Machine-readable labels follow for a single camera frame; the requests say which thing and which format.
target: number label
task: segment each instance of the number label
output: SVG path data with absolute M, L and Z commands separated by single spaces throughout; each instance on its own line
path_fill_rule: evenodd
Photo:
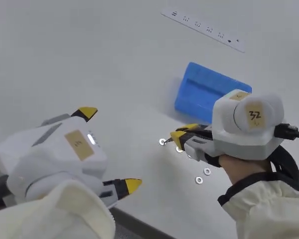
M 65 138 L 81 161 L 94 154 L 93 149 L 85 140 L 81 131 L 75 130 L 73 132 L 67 133 Z
M 245 110 L 249 129 L 264 128 L 266 126 L 263 105 L 260 102 L 246 104 Z
M 232 97 L 230 97 L 231 100 L 241 101 L 243 98 L 249 96 L 250 93 L 239 91 L 236 94 L 234 94 Z

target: white sleeve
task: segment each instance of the white sleeve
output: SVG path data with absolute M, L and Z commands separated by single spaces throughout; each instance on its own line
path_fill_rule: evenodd
M 299 183 L 283 174 L 253 174 L 218 202 L 236 221 L 238 239 L 299 239 Z
M 115 222 L 102 200 L 68 180 L 41 200 L 0 210 L 0 239 L 113 239 Z

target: electrical outlet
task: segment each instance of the electrical outlet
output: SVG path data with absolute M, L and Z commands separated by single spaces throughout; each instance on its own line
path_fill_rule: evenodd
M 223 33 L 221 33 L 221 32 L 218 33 L 218 37 L 219 37 L 220 39 L 224 39 L 224 36 L 225 36 L 225 35 L 224 35 Z
M 186 14 L 175 8 L 166 8 L 161 12 L 161 14 L 240 52 L 245 52 L 244 41 L 240 37 L 233 37 L 212 24 L 193 17 L 190 14 Z
M 189 21 L 189 17 L 188 16 L 184 16 L 183 17 L 183 21 Z
M 208 33 L 213 33 L 213 28 L 208 26 L 208 27 L 206 28 L 206 31 L 207 31 Z

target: white surface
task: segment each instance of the white surface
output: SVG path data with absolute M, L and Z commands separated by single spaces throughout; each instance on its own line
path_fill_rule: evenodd
M 232 29 L 246 53 L 162 16 L 167 5 Z M 190 61 L 281 95 L 299 127 L 299 0 L 0 0 L 0 141 L 96 106 L 106 179 L 143 179 L 120 209 L 179 239 L 236 238 L 216 201 L 222 169 L 197 185 L 205 164 L 157 143 L 188 122 L 173 101 Z M 299 140 L 283 145 L 299 163 Z
M 164 8 L 161 14 L 240 52 L 245 52 L 243 39 L 229 35 L 226 31 L 220 30 L 200 17 L 185 13 L 175 7 Z

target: black strap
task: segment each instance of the black strap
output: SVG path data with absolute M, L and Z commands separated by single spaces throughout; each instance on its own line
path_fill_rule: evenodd
M 273 163 L 277 172 L 299 183 L 299 169 L 294 158 L 282 146 L 278 146 L 275 151 L 268 157 Z
M 210 165 L 213 165 L 217 168 L 221 168 L 221 166 L 219 164 L 219 156 L 212 157 L 212 156 L 209 156 L 207 153 L 205 153 L 205 158 L 206 158 L 207 163 L 209 163 Z

